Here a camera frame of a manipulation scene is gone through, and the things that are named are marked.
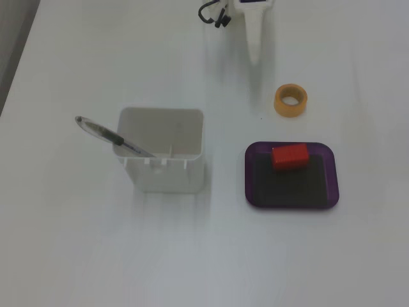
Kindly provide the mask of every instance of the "ballpoint pen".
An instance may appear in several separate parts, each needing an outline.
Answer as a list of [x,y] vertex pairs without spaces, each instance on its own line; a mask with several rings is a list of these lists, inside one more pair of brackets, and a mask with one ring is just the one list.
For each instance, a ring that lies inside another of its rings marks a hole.
[[88,132],[92,136],[95,136],[96,138],[106,141],[108,143],[112,143],[114,145],[120,146],[128,150],[129,152],[132,152],[134,155],[138,157],[155,157],[154,155],[142,149],[141,147],[135,144],[132,144],[130,141],[119,136],[117,133],[93,122],[89,118],[85,118],[82,116],[76,116],[75,122],[84,131]]

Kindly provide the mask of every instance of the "white table surface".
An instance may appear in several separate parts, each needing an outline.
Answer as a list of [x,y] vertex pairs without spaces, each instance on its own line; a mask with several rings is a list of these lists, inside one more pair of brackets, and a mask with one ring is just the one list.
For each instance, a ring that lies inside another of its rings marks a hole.
[[[277,0],[258,68],[200,3],[42,0],[0,117],[0,305],[408,306],[409,2]],[[141,194],[73,120],[125,106],[204,111],[201,194]],[[331,147],[337,207],[252,209],[255,141]]]

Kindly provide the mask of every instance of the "white plastic container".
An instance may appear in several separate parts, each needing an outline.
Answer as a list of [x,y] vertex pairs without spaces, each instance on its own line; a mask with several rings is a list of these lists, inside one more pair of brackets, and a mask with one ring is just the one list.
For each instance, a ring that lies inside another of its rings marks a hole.
[[197,193],[205,179],[204,118],[197,109],[128,107],[118,134],[156,158],[135,157],[113,146],[134,184],[144,192]]

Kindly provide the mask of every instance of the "purple tray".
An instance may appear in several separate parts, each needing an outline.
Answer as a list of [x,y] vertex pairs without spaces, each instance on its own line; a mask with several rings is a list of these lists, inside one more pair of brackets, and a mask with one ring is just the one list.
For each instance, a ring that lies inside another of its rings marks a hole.
[[[300,144],[297,142],[257,142],[253,143],[248,147],[245,152],[245,197],[247,201],[259,208],[269,209],[269,208],[287,208],[285,205],[280,204],[263,204],[262,206],[254,202],[253,197],[253,182],[252,182],[252,170],[253,170],[253,159],[257,154],[270,154],[272,148],[278,146],[286,146],[292,144]],[[334,153],[331,149],[321,143],[306,143],[310,155],[319,155],[323,160],[323,168],[325,173],[325,183],[327,188],[327,204],[325,207],[320,209],[330,209],[335,206],[339,200],[339,189],[337,181],[337,171],[335,165]]]

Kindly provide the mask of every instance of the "tape roll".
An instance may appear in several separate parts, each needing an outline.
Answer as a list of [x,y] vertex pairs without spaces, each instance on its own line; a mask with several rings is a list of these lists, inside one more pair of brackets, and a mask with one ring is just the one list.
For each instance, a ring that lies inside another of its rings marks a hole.
[[[297,99],[298,104],[291,106],[285,104],[282,100],[285,97],[293,97]],[[297,117],[302,114],[307,106],[307,92],[299,85],[285,84],[281,86],[275,93],[274,109],[277,113],[284,117]]]

